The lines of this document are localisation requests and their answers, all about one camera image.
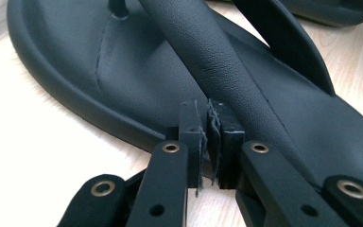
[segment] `brass grommet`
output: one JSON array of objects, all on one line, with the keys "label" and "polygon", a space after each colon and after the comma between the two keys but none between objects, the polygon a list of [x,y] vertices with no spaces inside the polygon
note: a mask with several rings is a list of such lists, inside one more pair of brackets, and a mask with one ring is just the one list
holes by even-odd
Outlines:
[{"label": "brass grommet", "polygon": [[[99,190],[98,188],[100,186],[106,185],[108,188],[105,190]],[[91,194],[93,194],[93,196],[95,197],[104,197],[104,196],[108,196],[109,194],[111,194],[115,189],[115,185],[114,182],[111,181],[102,181],[102,182],[98,182],[96,183],[92,188],[91,188]]]},{"label": "brass grommet", "polygon": [[162,150],[166,153],[176,153],[181,148],[177,144],[166,144],[162,147]]},{"label": "brass grommet", "polygon": [[251,149],[257,153],[268,153],[269,148],[263,144],[251,144]]},{"label": "brass grommet", "polygon": [[349,197],[363,200],[363,187],[358,183],[340,180],[337,182],[337,188]]}]

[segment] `light wood surface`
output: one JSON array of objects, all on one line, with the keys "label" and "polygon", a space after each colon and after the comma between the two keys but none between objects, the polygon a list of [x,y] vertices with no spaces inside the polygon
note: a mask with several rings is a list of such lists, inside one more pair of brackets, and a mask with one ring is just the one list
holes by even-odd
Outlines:
[{"label": "light wood surface", "polygon": [[[230,4],[210,6],[252,31]],[[320,49],[337,93],[363,114],[363,24],[332,28],[301,21]],[[150,155],[97,129],[50,96],[24,68],[8,33],[0,37],[0,226],[55,226],[90,178],[127,179]],[[205,180],[189,190],[188,226],[245,226],[234,191]]]}]

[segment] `wooden table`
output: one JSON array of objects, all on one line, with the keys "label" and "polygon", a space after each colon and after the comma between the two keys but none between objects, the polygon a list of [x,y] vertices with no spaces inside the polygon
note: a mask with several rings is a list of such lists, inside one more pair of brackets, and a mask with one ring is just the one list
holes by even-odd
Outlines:
[{"label": "wooden table", "polygon": [[[234,8],[210,3],[245,29]],[[363,24],[332,28],[301,21],[324,57],[337,93],[363,114]],[[127,179],[150,155],[71,113],[29,75],[8,33],[0,37],[0,226],[55,226],[90,178]],[[244,226],[234,191],[205,180],[189,190],[188,226]]]}]

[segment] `metal grommet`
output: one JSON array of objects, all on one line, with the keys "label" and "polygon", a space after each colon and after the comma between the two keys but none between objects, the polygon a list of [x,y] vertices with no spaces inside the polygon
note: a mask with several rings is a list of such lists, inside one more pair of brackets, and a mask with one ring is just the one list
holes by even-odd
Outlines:
[{"label": "metal grommet", "polygon": [[251,144],[251,149],[257,153],[268,153],[269,148],[263,144]]},{"label": "metal grommet", "polygon": [[358,183],[340,180],[337,182],[337,188],[349,197],[363,200],[363,187]]},{"label": "metal grommet", "polygon": [[162,147],[162,149],[164,150],[164,152],[167,152],[167,153],[176,153],[181,148],[179,147],[179,145],[176,145],[176,144],[166,144]]},{"label": "metal grommet", "polygon": [[91,188],[91,194],[93,194],[93,196],[95,197],[108,196],[114,191],[114,188],[115,188],[114,182],[111,181],[98,182]]}]

